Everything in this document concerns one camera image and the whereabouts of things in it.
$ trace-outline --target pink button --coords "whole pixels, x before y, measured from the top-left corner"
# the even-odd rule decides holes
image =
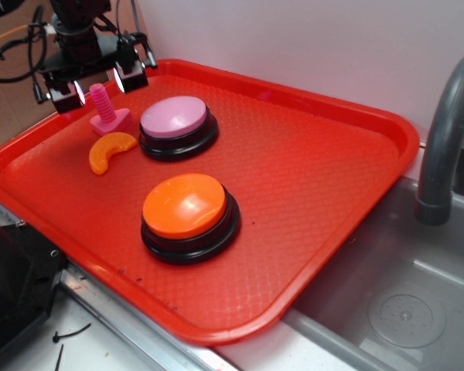
[[[141,116],[143,131],[153,138],[178,138],[206,120],[206,105],[196,97],[171,97],[148,108]]]

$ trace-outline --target orange button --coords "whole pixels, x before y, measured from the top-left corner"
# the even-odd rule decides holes
[[[204,174],[174,176],[157,185],[142,209],[148,228],[170,240],[196,237],[215,226],[225,213],[223,186]]]

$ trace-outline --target large push button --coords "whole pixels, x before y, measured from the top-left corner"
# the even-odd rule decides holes
[[[175,161],[205,151],[218,138],[217,119],[197,97],[161,100],[141,116],[139,144],[155,160]]]
[[[157,185],[142,210],[142,238],[160,260],[197,263],[229,246],[240,228],[239,206],[215,178],[183,174]]]

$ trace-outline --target stainless steel sink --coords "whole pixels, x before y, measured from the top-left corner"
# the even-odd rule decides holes
[[[401,178],[284,322],[358,369],[464,370],[464,197],[423,226]]]

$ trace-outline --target black button base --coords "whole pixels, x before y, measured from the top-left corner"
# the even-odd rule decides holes
[[[169,264],[195,264],[215,257],[235,239],[241,228],[241,212],[235,198],[226,190],[227,208],[220,221],[199,236],[170,240],[154,234],[142,220],[141,235],[146,247],[159,260]]]

